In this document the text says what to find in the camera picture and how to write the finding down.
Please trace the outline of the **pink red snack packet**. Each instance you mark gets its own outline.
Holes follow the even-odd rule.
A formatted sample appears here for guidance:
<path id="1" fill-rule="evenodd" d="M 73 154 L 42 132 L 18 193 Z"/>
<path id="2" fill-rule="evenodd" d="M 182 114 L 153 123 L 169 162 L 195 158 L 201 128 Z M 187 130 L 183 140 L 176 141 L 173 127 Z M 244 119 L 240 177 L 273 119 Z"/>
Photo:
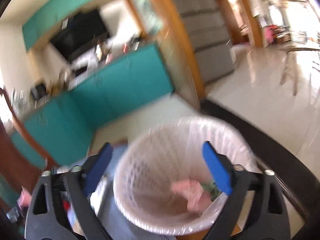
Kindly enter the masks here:
<path id="1" fill-rule="evenodd" d="M 69 201 L 67 200 L 62 200 L 62 205 L 64 210 L 67 212 L 70 208 L 71 208 L 71 204 Z"/>

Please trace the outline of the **black kitchen appliance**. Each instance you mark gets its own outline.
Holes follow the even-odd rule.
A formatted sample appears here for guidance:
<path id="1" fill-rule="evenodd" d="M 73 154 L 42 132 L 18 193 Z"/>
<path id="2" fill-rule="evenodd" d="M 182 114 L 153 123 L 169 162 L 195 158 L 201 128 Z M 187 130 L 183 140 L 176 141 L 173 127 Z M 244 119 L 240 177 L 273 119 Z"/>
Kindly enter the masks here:
<path id="1" fill-rule="evenodd" d="M 31 97 L 35 100 L 35 101 L 39 101 L 42 98 L 44 98 L 45 96 L 48 95 L 47 93 L 47 88 L 46 85 L 44 83 L 39 83 L 37 85 L 34 85 L 31 90 Z"/>

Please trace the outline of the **dark green wrapper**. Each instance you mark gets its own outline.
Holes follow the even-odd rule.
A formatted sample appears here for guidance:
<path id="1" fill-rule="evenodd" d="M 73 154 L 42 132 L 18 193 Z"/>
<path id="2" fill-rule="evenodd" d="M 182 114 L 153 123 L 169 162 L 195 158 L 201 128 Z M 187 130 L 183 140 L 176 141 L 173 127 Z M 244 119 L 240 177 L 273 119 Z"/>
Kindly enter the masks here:
<path id="1" fill-rule="evenodd" d="M 221 194 L 221 191 L 218 189 L 218 187 L 216 186 L 216 183 L 214 181 L 212 181 L 210 183 L 201 182 L 200 185 L 202 186 L 204 191 L 209 193 L 210 200 L 212 202 L 214 200 L 216 200 L 216 198 Z"/>

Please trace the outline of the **wooden chair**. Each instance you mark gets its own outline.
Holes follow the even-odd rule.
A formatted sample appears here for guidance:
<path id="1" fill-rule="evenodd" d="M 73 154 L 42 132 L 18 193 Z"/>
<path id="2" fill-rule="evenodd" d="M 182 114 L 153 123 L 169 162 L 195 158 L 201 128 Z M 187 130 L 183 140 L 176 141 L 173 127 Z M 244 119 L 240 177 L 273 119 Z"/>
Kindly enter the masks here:
<path id="1" fill-rule="evenodd" d="M 13 130 L 8 131 L 1 123 L 1 208 L 8 211 L 16 205 L 22 189 L 32 193 L 44 170 L 58 163 L 29 134 L 23 122 L 14 113 L 10 98 L 3 88 L 5 99 L 12 114 Z"/>

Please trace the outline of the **pink wrapper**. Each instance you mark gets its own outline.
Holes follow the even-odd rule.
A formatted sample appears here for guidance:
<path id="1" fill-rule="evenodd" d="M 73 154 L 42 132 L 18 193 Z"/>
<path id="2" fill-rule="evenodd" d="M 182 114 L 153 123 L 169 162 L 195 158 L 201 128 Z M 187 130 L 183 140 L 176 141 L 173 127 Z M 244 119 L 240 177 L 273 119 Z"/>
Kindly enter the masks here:
<path id="1" fill-rule="evenodd" d="M 171 184 L 171 191 L 187 200 L 187 210 L 203 213 L 211 204 L 209 193 L 204 191 L 197 180 L 180 180 Z"/>

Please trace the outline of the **teal upper kitchen cabinets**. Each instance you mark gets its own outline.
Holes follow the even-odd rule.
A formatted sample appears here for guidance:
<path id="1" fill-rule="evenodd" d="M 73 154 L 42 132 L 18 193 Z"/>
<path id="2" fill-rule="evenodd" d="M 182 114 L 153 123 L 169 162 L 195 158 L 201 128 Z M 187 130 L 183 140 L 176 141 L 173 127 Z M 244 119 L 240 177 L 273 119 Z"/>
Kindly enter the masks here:
<path id="1" fill-rule="evenodd" d="M 49 0 L 23 25 L 22 33 L 26 50 L 57 22 L 92 0 Z"/>

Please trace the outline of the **grey refrigerator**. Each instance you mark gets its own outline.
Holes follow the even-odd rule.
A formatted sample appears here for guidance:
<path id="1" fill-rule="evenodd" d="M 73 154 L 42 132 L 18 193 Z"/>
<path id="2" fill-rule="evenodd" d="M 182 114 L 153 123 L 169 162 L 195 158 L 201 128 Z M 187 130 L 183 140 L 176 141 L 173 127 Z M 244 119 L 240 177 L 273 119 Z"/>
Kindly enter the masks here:
<path id="1" fill-rule="evenodd" d="M 205 84 L 235 70 L 225 20 L 215 0 L 173 0 L 191 42 Z"/>

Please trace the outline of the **wooden glass sliding door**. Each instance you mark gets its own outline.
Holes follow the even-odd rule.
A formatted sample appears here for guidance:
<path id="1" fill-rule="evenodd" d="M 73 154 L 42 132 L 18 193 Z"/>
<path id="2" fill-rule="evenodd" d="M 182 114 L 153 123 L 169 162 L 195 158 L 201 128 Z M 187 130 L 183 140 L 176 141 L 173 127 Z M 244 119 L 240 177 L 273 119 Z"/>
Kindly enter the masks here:
<path id="1" fill-rule="evenodd" d="M 127 0 L 144 36 L 155 41 L 175 87 L 175 92 L 200 109 L 205 97 L 194 51 L 173 0 Z"/>

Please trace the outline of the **teal lower kitchen cabinets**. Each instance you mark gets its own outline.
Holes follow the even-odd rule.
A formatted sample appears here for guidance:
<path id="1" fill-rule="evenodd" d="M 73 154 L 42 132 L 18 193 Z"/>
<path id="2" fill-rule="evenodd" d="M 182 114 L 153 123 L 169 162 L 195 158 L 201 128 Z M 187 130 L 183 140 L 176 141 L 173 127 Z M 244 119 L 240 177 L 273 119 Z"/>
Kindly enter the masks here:
<path id="1" fill-rule="evenodd" d="M 86 155 L 97 129 L 174 90 L 159 47 L 152 43 L 51 98 L 23 124 L 59 165 L 68 165 Z"/>

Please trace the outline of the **teal kitchen cabinets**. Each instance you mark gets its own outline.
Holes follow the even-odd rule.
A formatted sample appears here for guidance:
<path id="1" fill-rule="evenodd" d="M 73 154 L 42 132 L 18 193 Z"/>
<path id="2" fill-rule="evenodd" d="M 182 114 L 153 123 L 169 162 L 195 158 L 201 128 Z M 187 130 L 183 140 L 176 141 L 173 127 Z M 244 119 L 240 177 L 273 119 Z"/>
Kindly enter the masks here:
<path id="1" fill-rule="evenodd" d="M 22 33 L 26 50 L 57 22 L 92 0 L 49 0 L 23 25 Z"/>
<path id="2" fill-rule="evenodd" d="M 159 47 L 152 43 L 51 98 L 23 124 L 59 165 L 68 165 L 86 155 L 97 129 L 174 90 Z"/>

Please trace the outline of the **black range hood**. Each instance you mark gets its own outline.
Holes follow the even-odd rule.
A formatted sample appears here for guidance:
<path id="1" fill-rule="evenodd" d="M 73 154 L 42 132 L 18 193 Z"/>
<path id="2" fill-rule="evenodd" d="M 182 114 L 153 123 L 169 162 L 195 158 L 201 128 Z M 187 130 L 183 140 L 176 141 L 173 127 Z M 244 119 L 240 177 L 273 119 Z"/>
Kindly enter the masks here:
<path id="1" fill-rule="evenodd" d="M 65 29 L 57 33 L 50 43 L 69 63 L 105 41 L 111 33 L 100 16 L 99 10 L 78 13 L 68 19 Z"/>

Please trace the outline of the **white plastic trash basket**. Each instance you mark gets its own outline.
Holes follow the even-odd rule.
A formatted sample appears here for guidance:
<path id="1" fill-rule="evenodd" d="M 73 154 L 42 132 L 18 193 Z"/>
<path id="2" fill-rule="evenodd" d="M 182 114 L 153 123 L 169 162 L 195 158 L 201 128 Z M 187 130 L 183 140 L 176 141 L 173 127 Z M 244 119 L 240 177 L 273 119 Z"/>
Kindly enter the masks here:
<path id="1" fill-rule="evenodd" d="M 231 163 L 258 172 L 251 148 L 232 125 L 211 116 L 183 117 L 136 138 L 122 155 L 113 180 L 118 210 L 137 227 L 158 235 L 181 236 L 210 228 L 227 200 L 225 194 L 204 213 L 195 214 L 170 189 L 173 182 L 185 179 L 213 181 L 202 156 L 205 142 Z"/>

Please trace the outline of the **blue striped seat cloth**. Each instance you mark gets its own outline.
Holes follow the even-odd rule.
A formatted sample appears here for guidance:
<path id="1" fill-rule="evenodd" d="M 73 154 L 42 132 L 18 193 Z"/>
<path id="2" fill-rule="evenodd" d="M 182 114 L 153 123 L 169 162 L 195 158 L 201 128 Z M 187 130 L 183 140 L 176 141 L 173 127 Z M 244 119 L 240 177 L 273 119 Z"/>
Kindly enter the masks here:
<path id="1" fill-rule="evenodd" d="M 174 236 L 157 235 L 135 226 L 118 210 L 113 194 L 113 178 L 116 165 L 127 149 L 127 142 L 112 147 L 112 158 L 104 173 L 107 183 L 104 185 L 104 196 L 98 213 L 98 219 L 105 230 L 112 239 L 175 239 Z"/>

